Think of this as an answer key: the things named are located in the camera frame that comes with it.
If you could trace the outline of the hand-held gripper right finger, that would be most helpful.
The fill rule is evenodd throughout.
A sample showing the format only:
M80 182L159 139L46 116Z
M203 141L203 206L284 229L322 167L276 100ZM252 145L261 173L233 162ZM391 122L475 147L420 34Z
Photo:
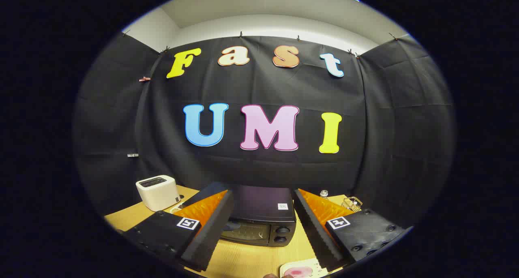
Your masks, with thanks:
M293 199L315 257L328 271L361 265L406 233L369 208L354 212L302 189Z

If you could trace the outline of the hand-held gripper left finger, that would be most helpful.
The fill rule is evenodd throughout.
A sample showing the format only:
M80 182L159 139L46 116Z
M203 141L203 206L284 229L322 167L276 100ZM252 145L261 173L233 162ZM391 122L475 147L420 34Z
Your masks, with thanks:
M119 233L167 265L205 271L233 207L232 192L224 190L174 214L157 211Z

